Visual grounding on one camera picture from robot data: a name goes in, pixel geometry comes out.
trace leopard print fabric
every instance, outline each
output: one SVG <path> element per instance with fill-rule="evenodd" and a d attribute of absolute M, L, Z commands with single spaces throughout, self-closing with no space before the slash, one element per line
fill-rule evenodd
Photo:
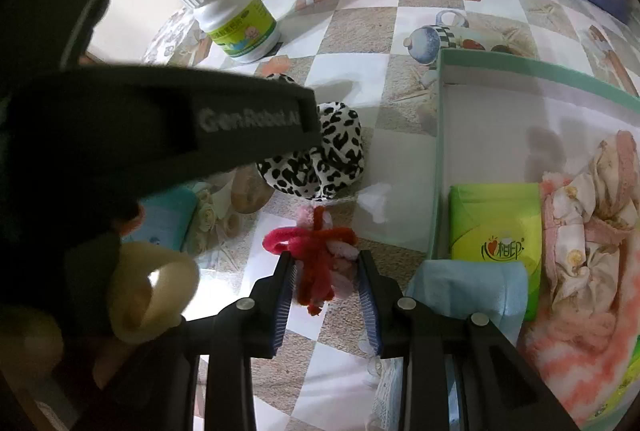
<path fill-rule="evenodd" d="M 270 75 L 284 80 L 286 75 Z M 362 134 L 356 111 L 341 102 L 318 106 L 322 145 L 293 151 L 257 164 L 260 175 L 276 191 L 323 201 L 335 198 L 364 171 Z"/>

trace white plastic bottle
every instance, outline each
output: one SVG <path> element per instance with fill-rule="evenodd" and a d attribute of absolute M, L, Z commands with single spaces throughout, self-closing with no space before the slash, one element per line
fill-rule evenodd
<path fill-rule="evenodd" d="M 254 62 L 278 42 L 276 20 L 261 0 L 182 0 L 200 28 L 229 57 Z"/>

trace light blue cloth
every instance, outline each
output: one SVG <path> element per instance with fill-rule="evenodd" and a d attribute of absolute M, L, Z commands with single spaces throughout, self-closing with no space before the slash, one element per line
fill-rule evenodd
<path fill-rule="evenodd" d="M 482 312 L 515 345 L 527 308 L 527 271 L 517 261 L 426 260 L 409 282 L 405 295 L 440 315 L 456 319 Z M 446 368 L 447 377 L 453 379 L 452 361 L 447 361 Z M 401 391 L 402 359 L 391 359 L 383 366 L 373 406 L 382 429 L 398 429 Z M 457 429 L 458 401 L 453 382 L 449 385 L 449 420 L 450 428 Z"/>
<path fill-rule="evenodd" d="M 145 208 L 145 220 L 135 231 L 122 238 L 123 243 L 148 241 L 180 251 L 198 204 L 195 193 L 188 187 L 178 186 L 148 196 L 140 203 Z"/>

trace bottle label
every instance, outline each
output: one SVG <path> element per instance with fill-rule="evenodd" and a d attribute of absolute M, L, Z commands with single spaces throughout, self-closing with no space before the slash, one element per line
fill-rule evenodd
<path fill-rule="evenodd" d="M 252 0 L 224 26 L 207 35 L 229 57 L 240 57 L 260 46 L 275 30 L 276 20 L 261 0 Z"/>

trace tile pattern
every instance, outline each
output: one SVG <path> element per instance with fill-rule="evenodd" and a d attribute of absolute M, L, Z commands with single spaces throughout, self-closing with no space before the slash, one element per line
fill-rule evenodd
<path fill-rule="evenodd" d="M 470 29 L 501 36 L 513 52 L 619 86 L 585 41 L 593 24 L 640 85 L 639 40 L 585 0 L 325 0 L 298 12 L 293 0 L 264 1 L 280 21 L 283 43 L 274 54 L 289 56 L 291 77 L 314 89 L 318 100 L 344 100 L 361 115 L 364 176 L 327 208 L 335 224 L 355 230 L 359 247 L 369 249 L 380 272 L 402 288 L 427 251 L 437 119 L 433 70 L 402 44 L 414 29 L 453 9 Z M 454 15 L 444 21 L 446 16 Z M 201 66 L 259 75 L 266 60 L 239 65 L 212 54 Z M 228 244 L 230 258 L 210 264 L 216 270 L 203 277 L 226 282 L 231 300 L 247 295 L 277 261 L 262 249 L 262 238 L 274 227 L 293 225 L 307 203 L 274 193 L 248 220 L 244 236 Z M 356 295 L 327 303 L 313 318 L 293 306 L 276 358 L 253 363 L 258 429 L 364 429 L 374 388 L 358 346 L 363 329 Z"/>

